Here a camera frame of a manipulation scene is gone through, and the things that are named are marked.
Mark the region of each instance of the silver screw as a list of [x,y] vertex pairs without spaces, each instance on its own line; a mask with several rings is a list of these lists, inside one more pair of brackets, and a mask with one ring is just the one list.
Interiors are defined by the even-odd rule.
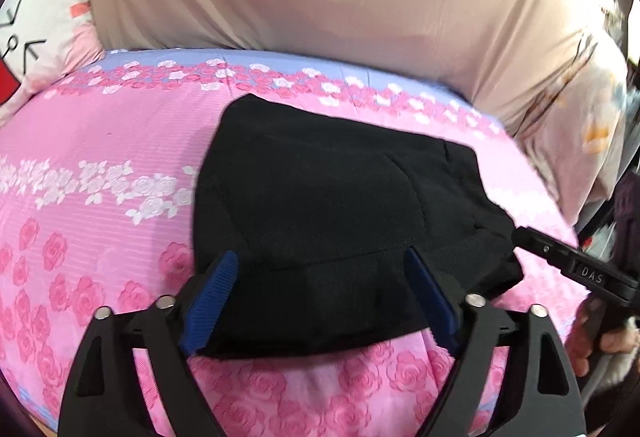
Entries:
[[538,318],[546,318],[547,316],[549,316],[549,311],[546,310],[546,307],[543,305],[539,305],[537,303],[534,303],[531,306],[530,311],[533,315],[537,316]]
[[484,298],[484,296],[479,295],[479,294],[467,294],[465,301],[471,306],[471,307],[484,307],[486,305],[486,300]]
[[104,320],[105,318],[108,318],[109,316],[111,316],[111,309],[107,306],[104,307],[98,307],[95,310],[94,313],[94,318],[97,320]]
[[169,294],[165,294],[156,300],[156,307],[159,309],[170,309],[175,305],[175,298]]

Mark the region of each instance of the red object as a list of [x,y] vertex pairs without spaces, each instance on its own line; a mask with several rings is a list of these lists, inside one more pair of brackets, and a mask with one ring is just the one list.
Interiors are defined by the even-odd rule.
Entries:
[[20,87],[20,82],[6,66],[4,60],[0,60],[0,105],[7,103]]

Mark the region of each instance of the cartoon pillow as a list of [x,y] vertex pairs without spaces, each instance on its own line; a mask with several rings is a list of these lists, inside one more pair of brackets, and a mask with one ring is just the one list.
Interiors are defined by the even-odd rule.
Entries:
[[0,125],[33,94],[103,55],[89,0],[5,0],[0,7]]

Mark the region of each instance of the black folded garment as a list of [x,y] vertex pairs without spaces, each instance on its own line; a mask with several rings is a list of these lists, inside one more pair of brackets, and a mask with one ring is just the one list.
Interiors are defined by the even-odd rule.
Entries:
[[230,249],[241,266],[204,354],[326,353],[423,329],[407,249],[451,301],[492,298],[522,279],[513,229],[471,148],[247,95],[196,187],[196,270]]

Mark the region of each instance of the bedsheet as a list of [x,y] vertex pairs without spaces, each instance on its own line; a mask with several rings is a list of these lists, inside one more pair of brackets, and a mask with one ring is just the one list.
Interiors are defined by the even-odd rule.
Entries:
[[[443,86],[265,52],[112,52],[35,96],[0,130],[0,367],[52,428],[95,308],[146,308],[192,273],[198,167],[222,110],[247,92],[467,144],[488,197],[516,224],[575,243],[503,128]],[[542,303],[565,337],[584,289],[539,258],[518,257],[526,277],[497,305]],[[476,431],[505,358],[496,352]],[[136,364],[152,420],[171,435],[143,352]],[[428,330],[325,356],[190,361],[230,437],[413,436],[451,364]]]

